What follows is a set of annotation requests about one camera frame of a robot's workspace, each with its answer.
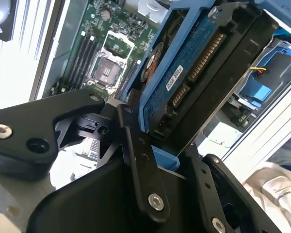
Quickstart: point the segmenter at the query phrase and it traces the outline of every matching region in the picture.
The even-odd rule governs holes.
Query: blue plastic bracket
[[[171,155],[170,153],[167,153],[166,151],[155,146],[152,146],[152,149],[158,165],[171,171],[176,171],[178,169],[180,166],[178,157]]]
[[[254,0],[254,3],[291,27],[291,0]]]

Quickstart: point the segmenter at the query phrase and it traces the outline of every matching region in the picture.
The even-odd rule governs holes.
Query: white fabric
[[[266,162],[244,187],[283,233],[291,232],[291,172]]]

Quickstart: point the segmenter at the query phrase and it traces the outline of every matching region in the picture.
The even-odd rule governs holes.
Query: hard drive label
[[[181,65],[178,66],[178,68],[174,72],[173,76],[170,78],[169,82],[166,85],[167,91],[170,91],[170,89],[173,87],[175,81],[180,76],[180,74],[182,73],[182,71],[183,71],[183,67]]]

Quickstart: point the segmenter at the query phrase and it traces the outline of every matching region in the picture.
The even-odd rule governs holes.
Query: black plastic part
[[[152,223],[165,223],[170,209],[148,135],[140,130],[137,115],[132,109],[122,104],[117,110],[119,125],[125,135],[120,142],[124,163],[130,167],[132,177],[134,193],[131,197],[135,198],[135,203],[131,209],[136,209],[133,216],[137,215],[136,221],[144,227]],[[161,211],[153,209],[148,203],[149,195],[154,193],[163,200]]]
[[[188,146],[181,156],[183,163],[181,165],[185,166],[190,197],[197,213],[196,221],[202,222],[200,229],[204,232],[217,233],[212,224],[215,217],[223,223],[226,233],[234,232],[226,221],[211,171],[207,164],[199,160],[196,145]]]
[[[80,90],[0,110],[0,124],[13,130],[0,140],[0,173],[31,181],[45,177],[58,154],[56,123],[76,113],[100,112],[103,106],[101,97]]]
[[[186,180],[159,169],[170,203],[169,220],[154,230],[133,219],[127,199],[126,166],[113,159],[47,196],[32,214],[26,233],[196,233]]]
[[[211,69],[205,70],[205,75],[212,78],[206,79],[204,84],[204,80],[201,81],[199,85],[200,88],[203,87],[202,90],[196,86],[199,92],[198,98],[193,101],[194,103],[183,115],[181,121],[178,121],[169,138],[164,143],[157,143],[156,146],[169,153],[179,154],[196,137],[211,114],[217,111],[214,106],[219,106],[232,87],[237,84],[250,64],[269,43],[277,27],[278,24],[263,12],[228,57],[222,59],[220,56],[226,55],[220,53],[218,58],[210,63]],[[189,99],[189,94],[181,104],[185,104],[187,99]]]
[[[127,166],[123,158],[118,157],[48,195],[31,215],[26,232],[217,233],[212,225],[212,219],[216,217],[223,223],[226,233],[234,233],[238,227],[244,233],[261,233],[262,230],[280,233],[219,161],[219,165],[214,165],[212,155],[206,156],[204,162],[210,166],[209,169],[207,164],[198,160],[198,154],[188,158],[188,179],[159,169],[170,205],[169,220],[159,228],[149,230],[136,221],[130,209]],[[220,185],[215,186],[211,175]],[[220,203],[218,193],[222,193],[221,189],[227,192],[227,196],[230,195],[229,205]],[[235,216],[234,209],[242,221],[238,226],[232,220],[232,227],[226,219],[231,220]]]
[[[17,7],[17,0],[11,0],[11,8],[9,16],[6,20],[0,24],[0,40],[10,41],[13,36],[14,21],[15,21],[15,12]]]
[[[221,193],[222,205],[230,204],[237,210],[241,232],[281,232],[217,156],[208,154],[203,162],[213,173],[213,179]]]

